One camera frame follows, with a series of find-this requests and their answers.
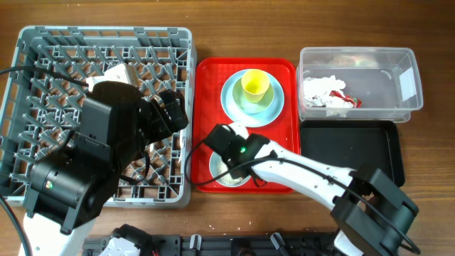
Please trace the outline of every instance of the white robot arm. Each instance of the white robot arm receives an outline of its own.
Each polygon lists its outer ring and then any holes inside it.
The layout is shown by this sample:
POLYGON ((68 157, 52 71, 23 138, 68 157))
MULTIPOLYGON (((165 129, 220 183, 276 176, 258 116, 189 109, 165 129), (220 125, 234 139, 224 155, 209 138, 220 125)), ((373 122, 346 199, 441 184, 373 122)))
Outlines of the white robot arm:
MULTIPOLYGON (((280 183, 327 207, 341 228, 334 246, 348 256, 393 255, 403 236, 378 215, 360 209, 358 200, 335 181, 361 195, 373 193, 371 204, 404 234, 418 213, 416 205, 377 169, 363 167, 355 171, 329 166, 290 152, 257 134, 245 139, 222 125, 213 129, 205 143, 221 155, 233 171, 230 173, 233 178, 252 175, 280 183)), ((94 221, 73 229, 70 235, 61 234, 59 224, 39 214, 33 218, 26 216, 24 226, 34 255, 76 255, 94 221)), ((124 238, 111 239, 102 255, 117 254, 141 255, 141 250, 124 238)))

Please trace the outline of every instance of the plastic grid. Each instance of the plastic grid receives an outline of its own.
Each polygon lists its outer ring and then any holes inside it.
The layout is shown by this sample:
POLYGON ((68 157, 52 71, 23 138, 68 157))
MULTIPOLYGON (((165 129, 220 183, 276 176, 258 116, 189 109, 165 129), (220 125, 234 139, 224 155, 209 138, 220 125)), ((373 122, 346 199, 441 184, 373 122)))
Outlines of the plastic grid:
MULTIPOLYGON (((185 92, 192 120, 194 60, 196 49, 186 28, 29 26, 19 36, 12 65, 34 65, 84 80, 126 63, 135 67, 146 100, 161 90, 185 92)), ((10 203, 22 203, 33 163, 78 127, 86 93, 86 87, 48 75, 10 74, 0 123, 0 188, 9 189, 3 194, 10 203)), ((184 207, 190 189, 180 161, 189 151, 185 145, 191 145, 191 123, 182 135, 183 145, 179 133, 155 143, 149 176, 137 186, 121 182, 106 206, 184 207)), ((124 173, 141 178, 144 162, 131 163, 124 173)))

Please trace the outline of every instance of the white label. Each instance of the white label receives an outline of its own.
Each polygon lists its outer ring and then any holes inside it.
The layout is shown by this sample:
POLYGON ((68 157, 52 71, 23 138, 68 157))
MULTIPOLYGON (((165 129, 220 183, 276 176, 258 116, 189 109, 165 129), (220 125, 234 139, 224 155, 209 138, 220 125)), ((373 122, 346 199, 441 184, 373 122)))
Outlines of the white label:
POLYGON ((414 71, 412 68, 409 68, 400 75, 400 84, 403 101, 416 95, 417 92, 415 90, 414 71))

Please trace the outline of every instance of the black cable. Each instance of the black cable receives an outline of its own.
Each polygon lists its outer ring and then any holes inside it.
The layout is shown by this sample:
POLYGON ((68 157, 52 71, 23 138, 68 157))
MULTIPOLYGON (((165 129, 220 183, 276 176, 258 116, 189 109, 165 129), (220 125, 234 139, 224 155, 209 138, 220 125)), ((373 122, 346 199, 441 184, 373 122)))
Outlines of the black cable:
MULTIPOLYGON (((194 152, 195 149, 197 149, 201 144, 202 144, 203 141, 199 142, 198 145, 196 145, 193 149, 191 149, 190 153, 192 154, 194 152)), ((188 157, 187 159, 185 160, 185 169, 186 170, 186 166, 187 166, 187 163, 188 163, 188 159, 191 155, 188 154, 188 157)), ((205 182, 201 182, 201 183, 193 183, 192 180, 188 179, 188 176, 186 175, 186 171, 185 171, 185 177, 186 179, 188 180, 188 182, 192 185, 195 185, 195 186, 202 186, 202 185, 206 185, 208 183, 211 183, 211 182, 214 182, 216 181, 217 179, 223 177, 224 175, 227 175, 227 174, 230 174, 232 173, 233 171, 236 171, 238 169, 241 169, 241 168, 248 168, 248 167, 251 167, 251 166, 254 166, 254 165, 257 165, 257 164, 261 164, 263 162, 266 162, 266 161, 279 161, 279 162, 284 162, 284 163, 288 163, 288 164, 293 164, 295 166, 298 166, 298 167, 301 167, 307 171, 310 171, 311 173, 313 174, 316 174, 318 176, 320 176, 321 178, 323 179, 326 179, 327 181, 329 181, 330 183, 333 183, 333 184, 336 184, 337 186, 343 188, 347 193, 351 194, 352 196, 354 196, 355 198, 357 198, 359 201, 361 201, 362 203, 364 203, 367 207, 369 207, 369 209, 371 209, 373 212, 375 212, 376 215, 378 215, 382 220, 384 220, 404 241, 406 241, 406 243, 410 246, 407 246, 407 245, 403 245, 401 244, 400 247, 406 249, 406 250, 409 250, 410 252, 414 253, 414 254, 417 254, 419 255, 420 254, 420 249, 417 247, 417 245, 415 245, 414 242, 412 242, 412 240, 407 237, 406 234, 404 234, 394 223, 392 223, 387 217, 385 217, 378 209, 376 209, 376 207, 374 207, 373 205, 371 205, 371 203, 369 203, 366 199, 364 199, 364 197, 358 195, 356 192, 352 191, 349 187, 347 187, 346 185, 344 185, 343 183, 335 180, 334 178, 332 178, 331 176, 329 175, 326 175, 326 174, 323 174, 321 173, 320 171, 317 171, 311 167, 308 167, 304 164, 301 164, 299 162, 296 162, 296 161, 292 161, 292 160, 289 160, 289 159, 284 159, 284 158, 272 158, 272 157, 264 157, 264 158, 259 158, 259 159, 253 159, 253 160, 249 160, 249 161, 246 161, 245 163, 241 163, 239 165, 237 165, 236 167, 233 167, 232 169, 230 169, 229 171, 226 171, 218 176, 216 176, 215 178, 212 178, 211 180, 208 180, 208 181, 205 181, 205 182)))
POLYGON ((128 177, 128 176, 125 176, 125 175, 121 175, 120 178, 126 182, 129 183, 129 185, 137 185, 139 183, 141 183, 142 181, 145 180, 145 178, 147 177, 147 175, 149 175, 149 169, 150 169, 150 156, 149 156, 149 153, 143 151, 142 152, 142 157, 145 158, 145 173, 144 173, 144 176, 138 180, 138 179, 135 179, 135 178, 131 178, 131 177, 128 177))
MULTIPOLYGON (((232 132, 233 134, 235 134, 234 129, 233 129, 232 127, 230 127, 229 125, 227 125, 227 124, 220 124, 220 125, 223 125, 224 127, 227 127, 227 128, 230 130, 230 132, 232 132)), ((188 175, 188 172, 187 172, 187 170, 188 170, 187 165, 188 165, 188 162, 190 161, 190 158, 191 158, 191 156, 193 155, 194 151, 195 151, 198 147, 200 147, 200 146, 202 145, 202 143, 204 143, 204 142, 205 142, 205 139, 201 140, 200 142, 198 142, 198 143, 190 150, 190 152, 188 153, 188 156, 187 156, 186 159, 185 159, 185 164, 183 165, 183 172, 184 172, 184 174, 185 174, 186 180, 187 180, 191 185, 194 185, 194 186, 204 186, 204 185, 207 185, 207 184, 212 183, 212 182, 218 180, 219 178, 221 178, 221 177, 223 177, 223 176, 225 176, 225 175, 227 175, 227 174, 229 173, 229 171, 226 171, 226 172, 224 172, 224 173, 222 173, 222 174, 216 176, 215 178, 212 178, 211 180, 208 180, 208 181, 205 181, 205 182, 202 182, 202 183, 194 183, 194 182, 192 182, 191 177, 188 175)))
POLYGON ((62 75, 60 73, 55 73, 53 71, 46 70, 44 68, 36 68, 36 67, 31 67, 31 66, 16 66, 16 67, 11 67, 11 68, 7 68, 4 70, 0 70, 0 75, 3 75, 5 73, 10 73, 13 71, 20 71, 20 70, 25 70, 25 71, 29 71, 29 72, 45 73, 47 75, 50 75, 53 78, 60 78, 60 79, 66 80, 68 82, 72 82, 76 85, 88 86, 88 84, 86 82, 82 82, 82 81, 76 80, 74 78, 70 78, 66 75, 62 75))
POLYGON ((6 202, 5 198, 2 195, 0 195, 0 204, 1 206, 3 206, 3 208, 6 211, 6 214, 8 214, 8 217, 11 219, 11 222, 16 228, 16 231, 23 245, 23 251, 25 252, 26 256, 31 256, 32 255, 31 246, 30 241, 28 241, 27 234, 23 231, 23 228, 19 223, 16 215, 14 214, 13 210, 9 207, 9 204, 6 202))
POLYGON ((265 186, 265 185, 268 184, 268 182, 266 182, 265 180, 263 180, 263 179, 261 179, 261 178, 258 178, 257 176, 253 176, 253 183, 254 183, 255 186, 258 187, 258 188, 261 188, 261 187, 263 187, 263 186, 265 186), (259 185, 258 182, 257 182, 257 180, 264 181, 264 184, 259 185))

